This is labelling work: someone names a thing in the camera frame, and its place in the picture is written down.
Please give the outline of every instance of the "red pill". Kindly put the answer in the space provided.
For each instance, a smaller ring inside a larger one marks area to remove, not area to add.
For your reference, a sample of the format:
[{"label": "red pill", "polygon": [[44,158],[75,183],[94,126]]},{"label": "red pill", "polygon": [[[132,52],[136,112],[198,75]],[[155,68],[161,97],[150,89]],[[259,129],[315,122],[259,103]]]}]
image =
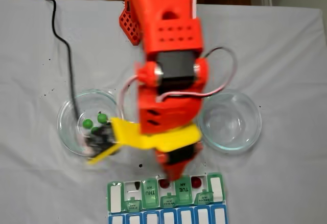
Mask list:
[{"label": "red pill", "polygon": [[169,180],[167,179],[160,179],[159,180],[159,185],[161,188],[168,188],[169,187]]},{"label": "red pill", "polygon": [[201,179],[196,176],[192,176],[191,178],[191,184],[193,188],[199,188],[202,185]]}]

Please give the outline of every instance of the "white wire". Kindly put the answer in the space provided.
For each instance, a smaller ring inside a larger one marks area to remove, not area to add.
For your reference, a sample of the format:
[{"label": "white wire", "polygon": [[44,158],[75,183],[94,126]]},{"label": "white wire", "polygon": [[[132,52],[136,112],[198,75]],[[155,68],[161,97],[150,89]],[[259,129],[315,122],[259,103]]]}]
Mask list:
[{"label": "white wire", "polygon": [[125,113],[124,113],[124,97],[125,93],[128,90],[129,86],[137,79],[137,75],[131,76],[127,79],[125,82],[122,90],[119,92],[118,96],[118,114],[120,115],[121,119],[125,119]]},{"label": "white wire", "polygon": [[[237,57],[236,54],[234,53],[233,50],[227,48],[227,47],[215,47],[212,50],[210,50],[204,57],[207,58],[211,53],[213,53],[215,50],[225,50],[227,51],[232,58],[232,70],[231,70],[231,74],[229,76],[229,78],[221,85],[219,86],[217,89],[209,92],[209,93],[197,93],[197,92],[180,92],[180,91],[172,91],[172,92],[166,92],[163,93],[162,95],[157,97],[157,101],[158,102],[162,102],[166,97],[168,96],[196,96],[196,97],[200,97],[200,98],[204,98],[204,97],[208,97],[211,96],[213,94],[216,94],[220,91],[222,91],[223,89],[225,89],[227,87],[227,85],[229,85],[229,83],[231,82],[231,80],[233,79],[236,70],[237,70]],[[137,79],[137,75],[131,76],[129,79],[127,79],[126,83],[124,84],[122,90],[119,93],[119,97],[118,97],[118,114],[120,114],[122,119],[125,119],[125,113],[124,113],[124,96],[126,91],[128,90],[129,86]]]},{"label": "white wire", "polygon": [[213,90],[213,91],[211,91],[209,93],[204,93],[204,94],[203,93],[197,93],[197,92],[180,92],[180,91],[166,92],[166,93],[163,93],[162,95],[160,95],[159,97],[157,97],[157,101],[162,102],[168,96],[196,96],[196,97],[204,98],[204,97],[208,97],[208,96],[211,96],[213,94],[216,94],[216,93],[222,91],[224,88],[226,88],[227,85],[229,85],[229,83],[231,82],[231,80],[233,79],[233,77],[234,77],[234,75],[236,73],[236,70],[237,70],[237,57],[236,57],[236,54],[234,53],[234,51],[227,48],[227,47],[215,47],[209,53],[207,53],[205,55],[205,57],[208,57],[212,52],[214,52],[215,50],[218,50],[218,49],[222,49],[222,50],[227,51],[231,55],[231,58],[232,58],[231,74],[230,74],[229,78],[221,86],[219,86],[217,89],[215,89],[215,90]]}]

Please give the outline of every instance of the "wire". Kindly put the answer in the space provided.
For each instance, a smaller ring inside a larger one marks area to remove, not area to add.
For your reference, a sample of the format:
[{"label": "wire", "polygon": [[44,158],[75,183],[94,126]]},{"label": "wire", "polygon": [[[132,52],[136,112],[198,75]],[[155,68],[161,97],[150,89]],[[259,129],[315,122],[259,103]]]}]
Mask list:
[{"label": "wire", "polygon": [[234,51],[227,47],[215,47],[212,50],[210,50],[207,54],[205,54],[204,57],[207,58],[210,54],[212,54],[214,51],[219,50],[219,49],[227,51],[231,55],[231,58],[232,58],[231,74],[230,74],[229,78],[221,86],[219,86],[217,89],[215,89],[209,93],[204,93],[204,94],[197,93],[197,92],[179,92],[179,91],[166,92],[166,93],[163,93],[162,95],[160,95],[159,97],[157,97],[157,101],[162,102],[168,96],[195,96],[195,97],[199,97],[199,98],[204,98],[204,97],[208,97],[213,94],[216,94],[216,93],[222,91],[224,88],[226,88],[236,73],[237,57],[236,57],[236,54],[234,53]]},{"label": "wire", "polygon": [[73,75],[73,65],[72,65],[72,51],[71,51],[71,47],[69,45],[69,43],[63,39],[62,37],[60,37],[57,32],[56,32],[56,28],[55,28],[55,16],[56,16],[56,10],[57,10],[57,3],[55,0],[48,0],[48,1],[52,1],[53,2],[53,12],[52,12],[52,31],[53,34],[55,35],[55,37],[60,40],[62,43],[64,43],[67,47],[67,54],[68,54],[68,70],[69,70],[69,91],[71,93],[71,99],[72,99],[72,103],[73,103],[73,110],[74,110],[74,115],[75,115],[75,119],[76,122],[79,119],[79,112],[78,112],[78,106],[76,103],[76,99],[75,99],[75,82],[74,82],[74,75]]},{"label": "wire", "polygon": [[[231,82],[231,80],[233,79],[236,70],[237,70],[237,57],[236,54],[234,53],[233,50],[227,48],[227,47],[215,47],[213,49],[211,49],[208,53],[206,53],[204,55],[205,58],[209,57],[210,54],[212,54],[214,51],[216,50],[225,50],[227,51],[231,57],[232,57],[232,71],[231,74],[229,76],[229,78],[221,85],[219,86],[217,89],[209,92],[209,93],[196,93],[196,92],[178,92],[178,91],[173,91],[173,92],[166,92],[163,93],[162,95],[160,95],[159,97],[157,97],[157,101],[161,102],[163,101],[166,97],[168,96],[196,96],[199,98],[204,98],[204,97],[208,97],[211,96],[213,94],[216,94],[220,91],[222,91],[223,89],[225,89],[227,87],[227,85]],[[122,119],[125,119],[125,113],[124,113],[124,96],[126,91],[128,90],[129,86],[137,79],[137,75],[131,76],[129,79],[127,79],[127,81],[125,82],[123,88],[121,89],[120,93],[119,93],[119,98],[118,98],[118,114],[120,114]]]},{"label": "wire", "polygon": [[125,112],[124,112],[124,97],[125,93],[128,90],[129,86],[137,79],[137,75],[131,76],[125,82],[123,88],[119,92],[118,96],[118,114],[120,114],[122,119],[125,119]]}]

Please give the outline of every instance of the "empty glass bowl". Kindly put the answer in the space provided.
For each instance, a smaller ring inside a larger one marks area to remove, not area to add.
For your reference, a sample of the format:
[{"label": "empty glass bowl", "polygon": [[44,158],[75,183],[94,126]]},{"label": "empty glass bowl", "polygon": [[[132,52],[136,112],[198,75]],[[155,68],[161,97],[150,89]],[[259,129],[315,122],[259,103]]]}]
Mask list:
[{"label": "empty glass bowl", "polygon": [[224,90],[203,100],[197,117],[203,140],[223,153],[241,153],[257,141],[261,115],[245,94]]}]

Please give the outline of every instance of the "black cable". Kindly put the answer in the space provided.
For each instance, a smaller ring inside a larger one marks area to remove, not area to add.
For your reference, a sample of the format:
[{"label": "black cable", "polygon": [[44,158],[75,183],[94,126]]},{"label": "black cable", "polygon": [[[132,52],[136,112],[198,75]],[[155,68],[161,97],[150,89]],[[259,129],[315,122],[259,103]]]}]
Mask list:
[{"label": "black cable", "polygon": [[60,37],[55,28],[55,16],[56,16],[56,10],[57,10],[57,3],[55,0],[48,0],[53,2],[53,12],[52,12],[52,31],[55,37],[57,37],[62,43],[64,43],[67,47],[67,53],[68,53],[68,70],[69,70],[69,91],[71,93],[71,99],[73,102],[73,109],[74,109],[74,114],[75,114],[75,119],[76,122],[78,121],[79,118],[79,112],[78,112],[78,107],[75,99],[75,84],[74,84],[74,75],[73,75],[73,65],[72,65],[72,51],[69,43]]},{"label": "black cable", "polygon": [[218,50],[218,49],[222,49],[223,47],[214,47],[213,49],[211,49],[209,52],[207,52],[204,57],[207,58],[209,57],[210,54],[212,54],[215,50]]}]

